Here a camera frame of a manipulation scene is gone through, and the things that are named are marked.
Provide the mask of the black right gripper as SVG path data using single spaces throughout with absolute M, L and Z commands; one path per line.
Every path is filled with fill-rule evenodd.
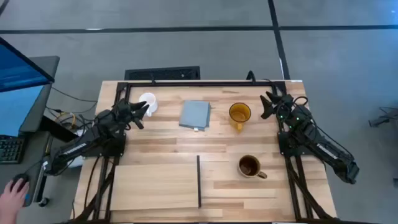
M 267 100 L 264 96 L 260 96 L 264 112 L 261 114 L 262 119 L 267 119 L 269 116 L 271 116 L 274 112 L 273 105 L 277 105 L 277 116 L 278 117 L 288 117 L 291 110 L 292 106 L 294 103 L 294 98 L 292 95 L 284 95 L 284 96 L 279 96 L 276 94 L 273 94 L 269 91 L 266 92 L 267 97 L 269 100 Z

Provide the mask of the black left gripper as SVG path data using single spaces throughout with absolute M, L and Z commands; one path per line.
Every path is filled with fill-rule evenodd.
M 149 105 L 146 105 L 146 103 L 146 101 L 130 103 L 125 99 L 121 99 L 113 107 L 114 121 L 118 125 L 127 125 L 134 122 L 139 129 L 144 129 L 142 119 L 149 109 Z

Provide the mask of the small white mug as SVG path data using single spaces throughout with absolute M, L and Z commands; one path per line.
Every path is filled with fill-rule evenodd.
M 146 111 L 146 115 L 151 117 L 156 110 L 158 109 L 158 103 L 155 95 L 153 93 L 144 93 L 139 97 L 139 101 L 145 101 L 146 105 L 148 105 L 148 109 Z

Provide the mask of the amber glass mug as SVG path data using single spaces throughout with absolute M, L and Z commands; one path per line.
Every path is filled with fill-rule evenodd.
M 243 130 L 244 124 L 250 117 L 251 109 L 245 103 L 234 103 L 229 108 L 229 123 L 238 133 Z

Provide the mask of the teal glazed ceramic pot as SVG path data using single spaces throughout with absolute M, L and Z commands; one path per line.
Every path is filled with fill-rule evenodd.
M 259 177 L 267 179 L 267 174 L 261 170 L 261 163 L 252 155 L 245 155 L 238 162 L 238 172 L 247 178 Z

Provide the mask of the light wooden shelf board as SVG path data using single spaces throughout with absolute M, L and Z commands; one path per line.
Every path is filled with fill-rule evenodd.
M 196 164 L 117 166 L 111 210 L 199 207 Z

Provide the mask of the black floor vent grille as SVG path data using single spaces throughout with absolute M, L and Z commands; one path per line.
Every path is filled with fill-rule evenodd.
M 126 70 L 125 80 L 200 80 L 200 67 L 166 67 Z

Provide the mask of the folded grey cloth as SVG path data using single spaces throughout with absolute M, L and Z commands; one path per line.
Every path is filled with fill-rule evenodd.
M 207 101 L 184 101 L 179 125 L 204 131 L 210 125 L 211 106 Z

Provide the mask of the black stand legs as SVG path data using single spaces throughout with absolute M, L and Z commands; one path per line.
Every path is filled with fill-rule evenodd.
M 383 123 L 389 123 L 391 120 L 398 121 L 398 108 L 383 106 L 379 107 L 379 109 L 383 114 L 376 119 L 369 120 L 370 127 L 375 128 Z

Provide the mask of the blue computer monitor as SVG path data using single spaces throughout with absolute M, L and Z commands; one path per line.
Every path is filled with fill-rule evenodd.
M 16 137 L 44 85 L 42 68 L 0 37 L 0 135 Z

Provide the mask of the black keyboard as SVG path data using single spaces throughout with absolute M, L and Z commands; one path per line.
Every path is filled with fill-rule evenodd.
M 0 135 L 0 164 L 19 164 L 23 153 L 23 138 Z

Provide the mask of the black computer mouse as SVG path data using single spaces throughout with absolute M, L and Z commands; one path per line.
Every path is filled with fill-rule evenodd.
M 25 184 L 29 181 L 29 179 L 30 179 L 30 177 L 26 173 L 17 174 L 12 179 L 12 184 L 11 184 L 10 191 L 13 191 L 13 189 L 15 188 L 17 182 L 19 180 L 21 180 L 21 183 L 18 185 L 18 188 L 16 190 L 17 192 L 20 192 L 22 190 L 22 188 L 25 186 Z

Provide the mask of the person's hand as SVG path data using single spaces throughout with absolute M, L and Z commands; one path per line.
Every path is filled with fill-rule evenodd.
M 12 180 L 10 180 L 0 195 L 0 224 L 16 224 L 17 214 L 23 207 L 26 195 L 29 191 L 29 183 L 27 182 L 20 192 L 17 192 L 19 180 L 13 189 L 10 191 Z

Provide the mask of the black aluminium table frame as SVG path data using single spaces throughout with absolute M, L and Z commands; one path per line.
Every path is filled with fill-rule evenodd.
M 273 85 L 267 80 L 103 82 L 97 112 L 112 109 L 121 99 L 136 103 L 144 93 L 155 95 L 158 109 L 144 118 L 144 129 L 132 126 L 125 131 L 121 155 L 85 157 L 73 202 L 75 223 L 338 223 L 326 163 L 310 153 L 281 154 L 277 118 L 261 118 L 260 96 Z M 210 125 L 204 131 L 179 125 L 186 100 L 210 103 Z M 229 123 L 234 103 L 251 109 L 240 133 Z M 197 164 L 197 155 L 201 208 L 111 210 L 117 166 Z M 259 160 L 267 179 L 238 172 L 238 162 L 245 155 Z

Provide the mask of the black metal frame post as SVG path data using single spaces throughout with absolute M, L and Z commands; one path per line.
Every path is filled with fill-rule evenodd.
M 201 208 L 201 167 L 200 167 L 200 156 L 196 156 L 197 159 L 197 188 L 198 188 L 198 208 Z

